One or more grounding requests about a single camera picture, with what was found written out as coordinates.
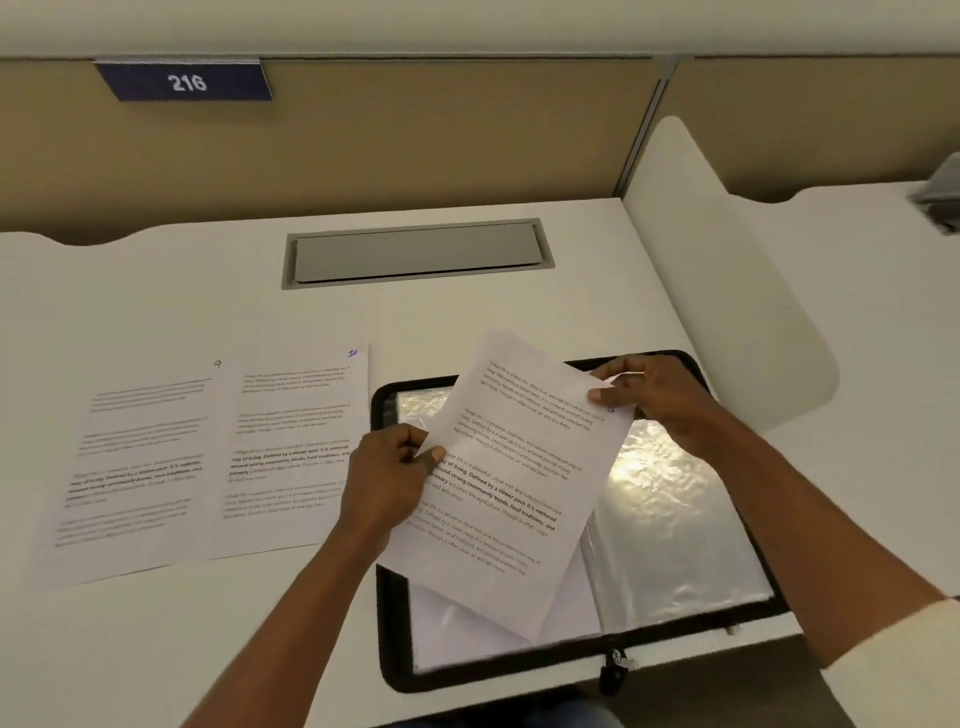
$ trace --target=hand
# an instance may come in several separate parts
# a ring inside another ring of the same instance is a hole
[[[677,445],[707,461],[725,432],[731,427],[745,426],[674,356],[628,354],[601,365],[591,374],[598,379],[616,379],[613,387],[591,389],[590,401],[606,407],[632,404],[636,418],[656,420]]]
[[[426,434],[394,425],[367,433],[350,454],[337,525],[375,545],[377,554],[387,547],[391,529],[417,508],[423,481],[446,455],[437,447],[414,458]]]

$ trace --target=left hand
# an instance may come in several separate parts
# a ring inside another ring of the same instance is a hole
[[[338,525],[376,545],[377,553],[387,547],[393,527],[417,508],[423,482],[446,455],[436,447],[415,459],[426,435],[418,427],[394,425],[367,433],[350,454]]]

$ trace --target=printed document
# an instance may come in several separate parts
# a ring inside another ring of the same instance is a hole
[[[101,386],[41,518],[26,583],[318,543],[366,422],[366,346]]]
[[[446,458],[380,564],[537,642],[633,421],[588,401],[598,384],[487,334],[423,444]]]

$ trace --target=white side panel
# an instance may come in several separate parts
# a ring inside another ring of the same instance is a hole
[[[827,342],[680,119],[657,125],[623,204],[731,411],[765,430],[832,398]]]

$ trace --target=zipper pull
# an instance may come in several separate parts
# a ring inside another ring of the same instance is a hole
[[[627,657],[627,653],[619,647],[607,650],[607,661],[600,668],[600,693],[607,697],[616,695],[620,692],[627,673],[638,667],[640,665],[637,661]]]

